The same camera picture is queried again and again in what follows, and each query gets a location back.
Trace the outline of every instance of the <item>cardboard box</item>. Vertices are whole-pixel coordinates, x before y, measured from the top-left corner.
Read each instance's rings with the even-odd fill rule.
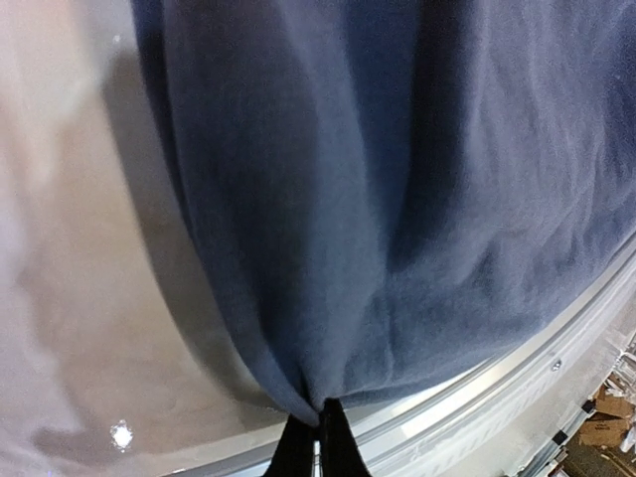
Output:
[[[623,419],[631,419],[634,415],[634,406],[622,397],[614,397],[607,394],[602,387],[596,398],[596,411],[601,414],[613,415]]]
[[[578,442],[583,445],[617,447],[630,426],[629,419],[597,413],[581,427]]]

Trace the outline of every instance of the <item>cloth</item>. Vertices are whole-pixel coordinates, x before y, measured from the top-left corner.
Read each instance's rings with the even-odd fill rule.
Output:
[[[635,226],[623,0],[135,0],[242,358],[317,423],[527,340]]]

